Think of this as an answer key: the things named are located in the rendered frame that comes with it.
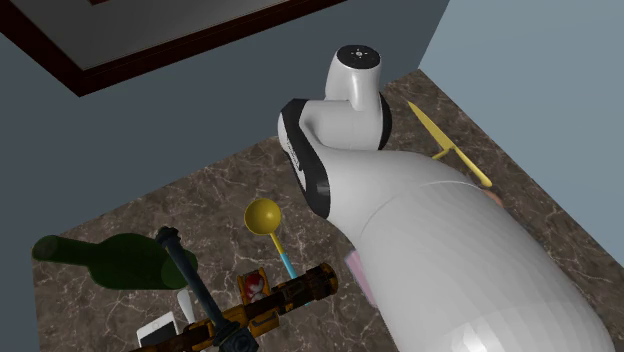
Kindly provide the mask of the pink flat object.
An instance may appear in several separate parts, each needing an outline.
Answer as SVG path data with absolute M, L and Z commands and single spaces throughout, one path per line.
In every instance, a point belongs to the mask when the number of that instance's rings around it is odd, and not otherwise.
M 372 294 L 370 285 L 366 279 L 366 275 L 363 270 L 363 266 L 360 260 L 360 256 L 356 250 L 350 251 L 344 258 L 345 264 L 350 270 L 355 282 L 362 290 L 366 300 L 373 307 L 376 308 L 377 304 Z

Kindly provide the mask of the small orange picture box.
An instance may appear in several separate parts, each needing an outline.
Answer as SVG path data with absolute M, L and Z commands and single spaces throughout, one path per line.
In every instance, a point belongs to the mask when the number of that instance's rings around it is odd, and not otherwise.
M 237 283 L 240 297 L 244 305 L 265 298 L 271 293 L 268 279 L 263 268 L 256 269 L 244 275 L 239 275 L 237 277 Z

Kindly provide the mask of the yellow knife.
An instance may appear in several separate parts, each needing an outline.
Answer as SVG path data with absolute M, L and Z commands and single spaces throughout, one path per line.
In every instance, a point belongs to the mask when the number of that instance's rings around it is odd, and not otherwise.
M 442 148 L 433 156 L 433 159 L 438 160 L 449 151 L 454 151 L 484 187 L 493 186 L 490 178 L 418 106 L 410 101 L 408 101 L 408 105 L 420 123 Z

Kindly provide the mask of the orange and black toy blaster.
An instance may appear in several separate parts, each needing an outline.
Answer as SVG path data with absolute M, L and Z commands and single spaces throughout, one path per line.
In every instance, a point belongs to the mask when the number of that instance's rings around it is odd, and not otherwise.
M 329 264 L 321 263 L 305 274 L 272 288 L 265 298 L 221 311 L 184 253 L 178 230 L 162 227 L 155 241 L 167 250 L 206 311 L 207 318 L 188 325 L 175 337 L 130 352 L 200 352 L 210 346 L 217 347 L 219 352 L 257 352 L 259 344 L 256 335 L 248 327 L 251 319 L 267 312 L 284 315 L 338 290 L 335 271 Z

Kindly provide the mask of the white small utensil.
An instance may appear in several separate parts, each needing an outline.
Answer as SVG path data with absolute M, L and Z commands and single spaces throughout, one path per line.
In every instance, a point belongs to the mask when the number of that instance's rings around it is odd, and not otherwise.
M 187 322 L 192 324 L 196 321 L 193 304 L 188 289 L 182 289 L 177 293 L 178 305 L 184 314 Z

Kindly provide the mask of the dark green glass bottle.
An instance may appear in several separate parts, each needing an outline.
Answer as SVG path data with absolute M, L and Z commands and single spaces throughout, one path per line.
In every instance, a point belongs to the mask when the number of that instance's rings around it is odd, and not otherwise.
M 154 239 L 135 233 L 113 235 L 100 243 L 48 235 L 39 239 L 32 258 L 84 266 L 92 280 L 113 290 L 178 290 L 187 281 Z

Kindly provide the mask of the white smartphone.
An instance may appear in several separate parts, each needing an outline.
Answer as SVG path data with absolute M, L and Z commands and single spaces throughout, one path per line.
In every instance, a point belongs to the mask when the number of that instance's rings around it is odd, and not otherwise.
M 163 314 L 136 331 L 140 347 L 156 345 L 178 334 L 179 330 L 172 312 Z

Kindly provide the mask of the dark framed wall picture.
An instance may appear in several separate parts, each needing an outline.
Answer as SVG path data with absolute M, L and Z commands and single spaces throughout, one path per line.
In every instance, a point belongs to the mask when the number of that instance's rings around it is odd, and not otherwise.
M 346 0 L 0 0 L 0 33 L 85 96 Z

